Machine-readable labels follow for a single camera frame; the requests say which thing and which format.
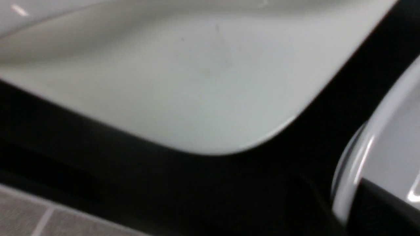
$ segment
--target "white toilet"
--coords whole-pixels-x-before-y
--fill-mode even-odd
[[[332,186],[333,213],[346,225],[362,182],[407,218],[420,216],[420,57],[394,84],[344,151]],[[374,212],[372,206],[366,211]],[[381,216],[369,218],[378,224]]]

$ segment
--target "gray tile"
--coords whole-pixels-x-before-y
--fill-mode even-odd
[[[117,228],[114,225],[91,220],[83,215],[56,210],[41,236],[143,236],[142,233]]]
[[[46,209],[0,190],[0,236],[30,236]]]

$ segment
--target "sink basin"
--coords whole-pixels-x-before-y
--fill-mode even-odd
[[[224,155],[290,124],[396,0],[101,2],[48,14],[8,2],[0,79],[139,138]]]

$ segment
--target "toilet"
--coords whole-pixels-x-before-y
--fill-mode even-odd
[[[332,211],[358,232],[418,233],[420,57],[350,140],[334,174]]]

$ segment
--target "tile floor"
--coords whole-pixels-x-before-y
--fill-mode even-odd
[[[0,184],[0,236],[147,236]]]

